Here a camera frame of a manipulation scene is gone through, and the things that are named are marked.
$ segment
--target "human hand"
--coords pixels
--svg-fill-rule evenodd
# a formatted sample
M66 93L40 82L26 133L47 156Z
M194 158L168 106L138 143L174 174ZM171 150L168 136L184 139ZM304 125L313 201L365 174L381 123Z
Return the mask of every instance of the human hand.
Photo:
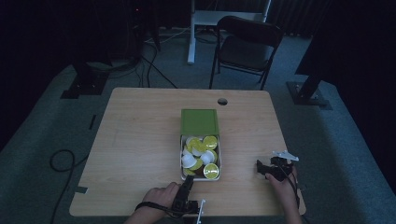
M282 204L283 210L285 212L286 222L287 223L302 223L300 218L300 213L298 210L296 195L293 187L291 186L289 180L285 178L282 182L278 181L274 178L273 175L265 174L271 185L275 189L276 197L279 199ZM291 183L297 187L297 170L293 166L292 172L289 174L289 179Z
M175 182L170 183L165 189L150 189L142 202L157 203L161 206L170 208L175 199L179 185ZM126 220L124 224L151 224L160 220L165 212L151 207L140 207Z

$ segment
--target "wrist strap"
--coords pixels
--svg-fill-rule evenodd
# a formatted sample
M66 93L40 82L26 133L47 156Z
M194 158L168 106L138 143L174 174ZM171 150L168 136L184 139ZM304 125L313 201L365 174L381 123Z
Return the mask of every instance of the wrist strap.
M152 208L156 208L156 209L160 209L160 210L163 210L163 211L165 211L165 212L169 210L169 209L168 209L167 207L165 207L165 206L159 205L159 204L157 204L157 203L152 203L152 202L142 202L142 203L138 204L137 207L136 207L134 210L136 211L136 210L139 209L140 207L144 207L144 206L146 206L146 207L152 207Z

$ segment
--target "black chair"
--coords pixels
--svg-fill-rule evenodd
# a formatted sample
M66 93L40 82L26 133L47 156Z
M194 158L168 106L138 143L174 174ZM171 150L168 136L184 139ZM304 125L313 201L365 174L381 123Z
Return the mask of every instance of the black chair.
M260 88L262 90L284 33L273 24L235 16L223 17L219 20L216 29L218 44L213 59L209 89L212 89L217 64L218 73L221 67L227 67L261 76L259 83L262 83ZM227 36L221 44L222 30L226 31Z

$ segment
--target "stand base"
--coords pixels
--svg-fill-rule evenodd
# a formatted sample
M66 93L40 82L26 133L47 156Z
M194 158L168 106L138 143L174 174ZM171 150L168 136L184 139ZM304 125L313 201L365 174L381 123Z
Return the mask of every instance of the stand base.
M101 95L106 85L109 73L95 73L96 79L92 84L81 84L76 76L68 91L62 93L61 99L78 99L80 95Z
M323 99L319 89L309 99L302 98L298 95L303 82L286 82L288 89L295 105L318 105L321 110L332 110L328 100Z

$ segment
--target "gray carpet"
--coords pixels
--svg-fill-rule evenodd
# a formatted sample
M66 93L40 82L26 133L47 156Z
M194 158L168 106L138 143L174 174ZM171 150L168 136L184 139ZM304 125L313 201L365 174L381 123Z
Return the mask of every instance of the gray carpet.
M178 88L207 89L213 59L212 35L199 35L194 65L187 65L186 35L162 42L154 64ZM295 105L287 81L304 81L294 71L309 45L309 39L286 36L275 57L265 90L269 91L288 150L297 162L299 181L304 188L310 223L395 223L396 198L381 175L356 124L347 112L336 88L321 83L322 95L332 110L318 106ZM153 59L154 50L144 48L144 57ZM104 68L98 63L93 66ZM89 154L111 91L116 87L147 87L148 63L134 70L114 72L102 95L80 95L60 99L76 73L66 67L44 92L28 119L0 154L0 223L50 223L68 172L50 168L50 157L59 149L70 149L76 162ZM222 70L214 89L258 90L257 77ZM150 69L151 88L173 88L154 68ZM54 164L67 168L71 156L59 154ZM72 217L68 208L84 163L71 177L59 204L54 223L122 223L125 217ZM212 223L282 223L283 217L204 217ZM181 223L166 218L160 223Z

